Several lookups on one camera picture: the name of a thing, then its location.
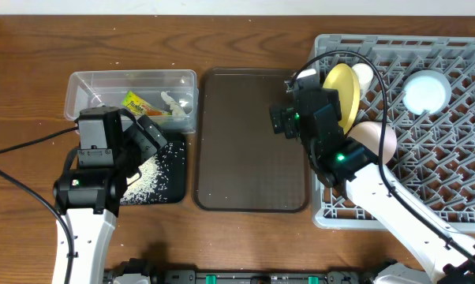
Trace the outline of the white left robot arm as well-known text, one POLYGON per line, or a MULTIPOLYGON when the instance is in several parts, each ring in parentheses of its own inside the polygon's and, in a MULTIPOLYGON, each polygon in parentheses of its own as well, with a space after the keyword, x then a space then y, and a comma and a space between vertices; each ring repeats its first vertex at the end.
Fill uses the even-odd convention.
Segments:
POLYGON ((86 141, 66 156, 54 183, 58 244, 54 283, 101 283, 121 199, 141 177, 140 166, 167 144, 143 115, 127 129, 119 114, 101 116, 81 132, 86 141))

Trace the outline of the clear plastic bin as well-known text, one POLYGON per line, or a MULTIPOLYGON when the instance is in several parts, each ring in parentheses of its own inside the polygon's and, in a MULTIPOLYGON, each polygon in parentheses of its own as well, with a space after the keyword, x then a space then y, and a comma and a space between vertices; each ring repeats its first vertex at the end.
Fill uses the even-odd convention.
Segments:
POLYGON ((74 121, 80 112, 92 107, 118 107, 128 91, 152 106, 168 111, 167 116, 149 116, 164 131, 196 131, 198 89, 196 73, 190 69, 140 69, 75 72, 69 78, 65 98, 65 118, 74 121), (175 121, 161 98, 167 92, 184 109, 186 116, 175 121))

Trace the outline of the light blue bowl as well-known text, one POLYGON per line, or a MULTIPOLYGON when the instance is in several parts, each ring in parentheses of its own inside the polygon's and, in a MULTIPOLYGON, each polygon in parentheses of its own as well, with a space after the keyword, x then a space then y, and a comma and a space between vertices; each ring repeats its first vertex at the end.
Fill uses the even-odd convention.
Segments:
POLYGON ((403 104, 416 115, 425 112, 438 114, 451 100, 451 85, 442 74, 433 70, 421 70, 409 76, 402 87, 403 104))

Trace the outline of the dark brown serving tray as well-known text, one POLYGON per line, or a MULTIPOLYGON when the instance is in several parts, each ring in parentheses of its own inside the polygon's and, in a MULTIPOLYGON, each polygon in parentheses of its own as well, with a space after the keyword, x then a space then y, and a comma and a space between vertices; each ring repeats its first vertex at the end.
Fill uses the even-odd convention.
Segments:
POLYGON ((273 131, 291 69, 214 68, 201 81, 193 199, 205 211, 297 213, 309 204, 305 152, 273 131))

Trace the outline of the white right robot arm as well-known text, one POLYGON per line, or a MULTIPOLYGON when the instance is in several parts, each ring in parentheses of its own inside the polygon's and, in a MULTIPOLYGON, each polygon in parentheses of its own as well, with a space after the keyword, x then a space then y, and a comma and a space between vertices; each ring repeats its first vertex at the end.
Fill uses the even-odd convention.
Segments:
POLYGON ((362 207, 417 259, 434 283, 475 283, 475 238, 442 220, 386 164, 397 139, 384 122, 345 134, 336 90, 298 90, 290 106, 271 106, 275 133, 299 139, 317 179, 362 207))

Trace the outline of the yellow plate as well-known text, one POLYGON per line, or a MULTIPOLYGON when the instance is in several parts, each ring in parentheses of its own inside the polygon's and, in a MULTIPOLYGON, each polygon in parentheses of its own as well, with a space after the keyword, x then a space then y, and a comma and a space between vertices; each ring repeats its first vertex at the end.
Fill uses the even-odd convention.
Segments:
POLYGON ((339 125, 348 133, 355 122, 360 103, 360 85, 356 73, 347 64, 337 64, 326 76, 323 88, 335 89, 342 112, 339 125))

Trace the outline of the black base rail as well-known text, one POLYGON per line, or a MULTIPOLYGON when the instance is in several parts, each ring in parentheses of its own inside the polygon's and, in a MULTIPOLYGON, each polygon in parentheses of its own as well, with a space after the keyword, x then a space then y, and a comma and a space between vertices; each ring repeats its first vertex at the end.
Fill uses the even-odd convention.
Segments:
POLYGON ((147 260, 131 259, 104 272, 102 284, 360 284, 430 283, 423 271, 388 260, 367 271, 201 271, 195 267, 161 270, 147 260))

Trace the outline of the grey dishwasher rack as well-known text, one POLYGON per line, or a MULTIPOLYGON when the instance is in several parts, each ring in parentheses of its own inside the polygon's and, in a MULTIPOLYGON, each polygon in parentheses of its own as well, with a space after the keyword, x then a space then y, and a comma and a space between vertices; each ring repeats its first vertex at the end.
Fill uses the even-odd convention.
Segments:
POLYGON ((346 50, 380 71, 361 98, 357 121, 386 119, 394 129, 390 169, 439 217, 475 234, 475 37, 322 34, 310 56, 327 75, 339 63, 356 63, 346 50), (421 70, 450 82, 451 100, 438 114, 412 114, 403 104, 404 82, 421 70))

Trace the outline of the yellow green snack wrapper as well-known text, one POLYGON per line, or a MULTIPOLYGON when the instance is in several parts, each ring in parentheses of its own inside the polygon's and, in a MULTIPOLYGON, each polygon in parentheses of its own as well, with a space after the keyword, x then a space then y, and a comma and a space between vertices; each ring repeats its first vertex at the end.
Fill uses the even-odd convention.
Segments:
POLYGON ((125 98, 122 100, 122 105, 126 107, 135 116, 167 116, 170 115, 168 111, 152 106, 146 100, 142 99, 132 91, 128 91, 125 98))

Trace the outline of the white cup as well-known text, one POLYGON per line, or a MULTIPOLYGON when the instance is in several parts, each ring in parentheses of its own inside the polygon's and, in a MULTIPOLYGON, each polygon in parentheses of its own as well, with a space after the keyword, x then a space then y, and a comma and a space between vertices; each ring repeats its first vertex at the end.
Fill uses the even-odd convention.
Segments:
POLYGON ((374 72, 372 71, 371 66, 365 63, 357 63, 353 65, 352 70, 357 75, 361 98, 363 98, 367 94, 370 84, 372 83, 374 72))

